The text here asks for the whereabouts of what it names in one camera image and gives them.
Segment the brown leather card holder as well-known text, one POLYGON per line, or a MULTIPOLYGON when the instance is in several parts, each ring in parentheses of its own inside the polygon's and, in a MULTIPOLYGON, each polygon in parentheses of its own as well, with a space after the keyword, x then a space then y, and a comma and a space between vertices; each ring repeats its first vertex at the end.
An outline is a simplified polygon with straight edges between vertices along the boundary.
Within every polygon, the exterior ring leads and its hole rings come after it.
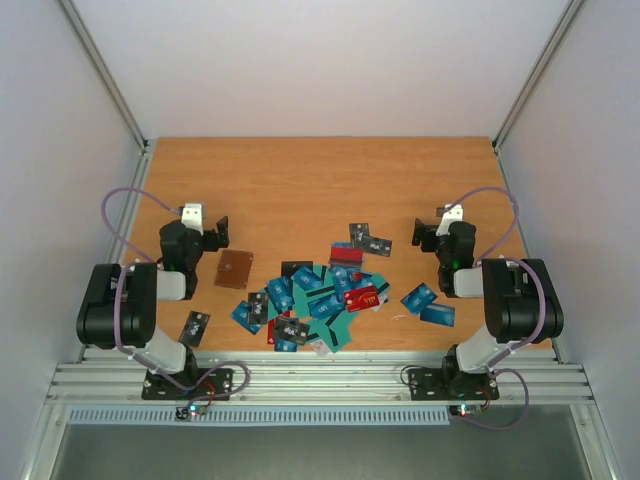
POLYGON ((222 251, 217 266, 214 285, 223 288, 245 289, 253 263, 253 254, 248 251, 222 251))

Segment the teal striped card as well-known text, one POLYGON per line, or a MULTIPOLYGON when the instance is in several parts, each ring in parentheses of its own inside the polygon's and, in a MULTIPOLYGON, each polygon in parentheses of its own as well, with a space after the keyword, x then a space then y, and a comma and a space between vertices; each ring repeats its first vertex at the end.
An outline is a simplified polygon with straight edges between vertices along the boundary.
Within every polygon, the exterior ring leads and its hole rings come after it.
POLYGON ((379 302, 389 293, 391 284, 384 276, 339 265, 315 265, 304 268, 293 278, 293 311, 302 318, 326 320, 343 312, 355 313, 348 292, 368 287, 376 289, 379 302))

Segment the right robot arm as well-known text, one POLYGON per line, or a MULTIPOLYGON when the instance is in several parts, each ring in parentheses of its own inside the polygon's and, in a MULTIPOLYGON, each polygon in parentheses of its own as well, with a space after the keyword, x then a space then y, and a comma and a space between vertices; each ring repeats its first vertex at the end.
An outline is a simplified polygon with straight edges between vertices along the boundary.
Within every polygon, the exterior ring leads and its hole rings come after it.
POLYGON ((496 400, 496 365, 517 350, 560 336, 564 312, 541 259, 474 258, 476 228, 462 220, 415 222, 412 243, 435 254, 438 285, 449 298, 480 298, 484 324, 449 348, 438 368, 401 377, 414 400, 496 400))

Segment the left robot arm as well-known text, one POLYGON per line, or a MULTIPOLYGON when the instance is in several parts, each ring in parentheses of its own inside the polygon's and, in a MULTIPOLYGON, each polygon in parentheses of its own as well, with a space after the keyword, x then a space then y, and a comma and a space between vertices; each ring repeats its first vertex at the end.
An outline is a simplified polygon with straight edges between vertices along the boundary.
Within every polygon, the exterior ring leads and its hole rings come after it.
POLYGON ((191 299, 203 254, 229 243, 226 216, 211 230, 175 220, 159 230, 158 262, 96 265, 76 320, 78 339, 85 346, 118 350, 165 380, 177 397, 192 397, 204 376, 192 348, 157 326, 157 304, 191 299))

